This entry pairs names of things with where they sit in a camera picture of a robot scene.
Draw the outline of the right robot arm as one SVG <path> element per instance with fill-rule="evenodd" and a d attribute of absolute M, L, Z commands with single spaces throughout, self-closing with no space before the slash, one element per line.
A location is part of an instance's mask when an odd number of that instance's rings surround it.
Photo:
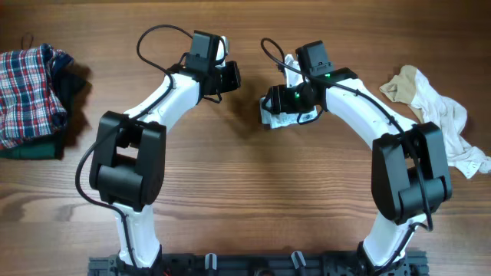
<path fill-rule="evenodd" d="M 371 194 L 377 216 L 359 244 L 357 274 L 382 275 L 407 265 L 405 249 L 416 230 L 433 231 L 433 214 L 452 196 L 441 129 L 416 123 L 376 98 L 347 67 L 334 69 L 322 41 L 295 54 L 269 58 L 285 83 L 269 88 L 260 101 L 262 120 L 282 127 L 284 115 L 298 125 L 324 112 L 343 120 L 370 147 Z"/>

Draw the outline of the light blue striped baby pants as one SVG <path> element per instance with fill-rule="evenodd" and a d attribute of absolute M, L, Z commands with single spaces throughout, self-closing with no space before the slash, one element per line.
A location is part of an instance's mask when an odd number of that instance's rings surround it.
<path fill-rule="evenodd" d="M 318 115 L 318 110 L 316 107 L 312 111 L 307 113 L 280 113 L 271 114 L 262 107 L 265 97 L 259 100 L 261 123 L 263 125 L 269 125 L 271 129 L 276 129 L 280 127 L 286 127 L 293 124 L 306 123 L 313 120 Z"/>

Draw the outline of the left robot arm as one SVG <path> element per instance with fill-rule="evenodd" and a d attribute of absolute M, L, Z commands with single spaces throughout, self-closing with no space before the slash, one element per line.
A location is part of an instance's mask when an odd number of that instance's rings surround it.
<path fill-rule="evenodd" d="M 161 85 L 124 113 L 100 119 L 89 184 L 97 205 L 114 212 L 120 250 L 110 271 L 122 275 L 158 275 L 162 245 L 155 232 L 153 204 L 163 186 L 166 136 L 177 121 L 202 100 L 219 103 L 237 90 L 240 74 L 228 60 L 224 36 L 195 31 L 181 61 L 164 70 Z"/>

